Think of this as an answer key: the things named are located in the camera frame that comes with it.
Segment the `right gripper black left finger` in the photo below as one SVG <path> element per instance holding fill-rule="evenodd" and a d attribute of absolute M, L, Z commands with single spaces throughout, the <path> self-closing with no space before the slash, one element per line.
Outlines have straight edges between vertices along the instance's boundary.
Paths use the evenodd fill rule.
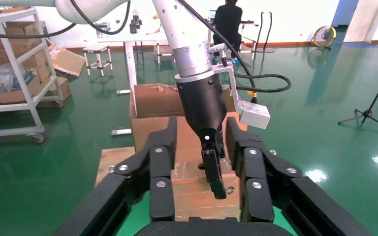
<path fill-rule="evenodd" d="M 149 134 L 144 148 L 115 166 L 75 211 L 54 231 L 55 236 L 114 236 L 131 207 L 150 192 L 150 220 L 173 221 L 177 119 Z"/>

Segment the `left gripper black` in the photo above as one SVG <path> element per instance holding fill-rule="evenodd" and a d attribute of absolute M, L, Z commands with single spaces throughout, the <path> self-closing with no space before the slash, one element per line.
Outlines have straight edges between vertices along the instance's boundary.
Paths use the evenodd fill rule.
<path fill-rule="evenodd" d="M 220 158 L 225 158 L 222 123 L 227 109 L 220 78 L 213 74 L 201 80 L 177 83 L 177 89 L 186 121 L 201 141 L 207 182 L 214 197 L 223 200 L 226 198 L 226 192 Z"/>

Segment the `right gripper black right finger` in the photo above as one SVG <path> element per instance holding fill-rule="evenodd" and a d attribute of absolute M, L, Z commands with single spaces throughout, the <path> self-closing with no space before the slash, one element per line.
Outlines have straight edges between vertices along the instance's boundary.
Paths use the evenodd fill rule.
<path fill-rule="evenodd" d="M 368 236 L 370 232 L 295 165 L 271 153 L 234 117 L 226 123 L 226 146 L 240 179 L 240 220 L 272 224 L 274 208 L 300 236 Z"/>

